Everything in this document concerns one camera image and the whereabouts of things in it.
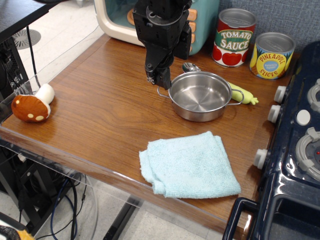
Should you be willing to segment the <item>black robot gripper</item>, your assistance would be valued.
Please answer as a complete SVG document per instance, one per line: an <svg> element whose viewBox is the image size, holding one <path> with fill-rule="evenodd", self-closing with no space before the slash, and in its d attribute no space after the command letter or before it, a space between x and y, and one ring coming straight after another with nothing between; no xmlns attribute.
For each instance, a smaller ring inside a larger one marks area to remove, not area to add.
<svg viewBox="0 0 320 240"><path fill-rule="evenodd" d="M152 85L170 89L174 57L189 57L191 5L191 0L139 0L133 7L137 37L146 48L146 78Z"/></svg>

